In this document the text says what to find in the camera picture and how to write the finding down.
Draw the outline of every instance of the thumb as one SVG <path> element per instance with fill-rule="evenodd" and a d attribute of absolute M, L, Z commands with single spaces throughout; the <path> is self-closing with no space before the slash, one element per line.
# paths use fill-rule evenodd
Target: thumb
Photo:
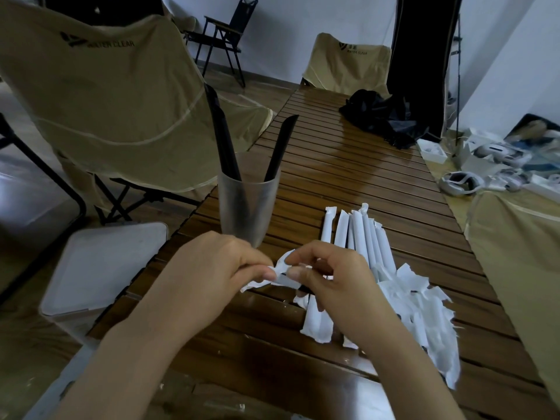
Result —
<path fill-rule="evenodd" d="M 313 268 L 290 267 L 286 271 L 286 275 L 292 280 L 295 280 L 296 282 L 301 283 L 307 286 L 309 289 L 313 290 L 313 293 L 316 296 L 319 296 L 321 293 L 323 293 L 328 285 L 331 284 L 326 278 L 324 278 Z"/>
<path fill-rule="evenodd" d="M 266 265 L 249 265 L 237 270 L 231 278 L 230 284 L 234 292 L 238 292 L 248 282 L 257 279 L 272 281 L 276 279 L 276 273 Z"/>

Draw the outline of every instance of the chair armrest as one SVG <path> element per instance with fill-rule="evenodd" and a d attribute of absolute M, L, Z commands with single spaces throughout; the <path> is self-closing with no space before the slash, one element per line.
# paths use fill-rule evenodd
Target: chair armrest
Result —
<path fill-rule="evenodd" d="M 217 27 L 217 28 L 220 28 L 224 31 L 234 32 L 238 35 L 243 35 L 242 32 L 239 32 L 239 31 L 236 31 L 235 29 L 230 28 L 230 26 L 227 23 L 223 23 L 219 20 L 212 19 L 211 17 L 208 17 L 208 16 L 204 16 L 204 17 L 206 18 L 207 22 L 210 22 L 210 23 L 214 24 L 214 26 Z"/>

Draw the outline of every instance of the frosted plastic cup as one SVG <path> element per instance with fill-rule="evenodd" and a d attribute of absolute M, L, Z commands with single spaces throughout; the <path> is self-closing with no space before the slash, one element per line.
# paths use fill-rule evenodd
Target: frosted plastic cup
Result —
<path fill-rule="evenodd" d="M 270 158 L 253 152 L 236 153 L 241 181 L 218 174 L 222 233 L 231 234 L 258 247 L 267 233 L 280 170 L 274 180 L 263 182 Z"/>

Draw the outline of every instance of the wooden slatted table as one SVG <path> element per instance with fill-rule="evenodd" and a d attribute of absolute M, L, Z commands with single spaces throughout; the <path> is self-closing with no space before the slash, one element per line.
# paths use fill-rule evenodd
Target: wooden slatted table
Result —
<path fill-rule="evenodd" d="M 470 250 L 419 152 L 397 150 L 338 113 L 345 96 L 296 91 L 252 151 L 270 156 L 281 122 L 300 118 L 282 164 L 278 197 L 260 249 L 276 261 L 320 237 L 326 206 L 363 202 L 385 227 L 397 265 L 409 263 L 452 298 L 461 377 L 454 396 L 469 418 L 559 418 L 528 353 Z M 90 335 L 126 318 L 177 249 L 220 231 L 217 189 L 161 248 Z M 313 419 L 391 418 L 371 363 L 300 334 L 305 311 L 294 290 L 267 286 L 238 294 L 172 368 Z"/>

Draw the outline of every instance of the black cloth pile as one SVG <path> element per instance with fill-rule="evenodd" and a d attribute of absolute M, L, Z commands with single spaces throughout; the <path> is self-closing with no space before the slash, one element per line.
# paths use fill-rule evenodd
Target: black cloth pile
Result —
<path fill-rule="evenodd" d="M 361 130 L 380 135 L 399 149 L 408 149 L 428 132 L 427 125 L 410 118 L 410 105 L 402 96 L 384 100 L 376 91 L 358 90 L 338 111 Z"/>

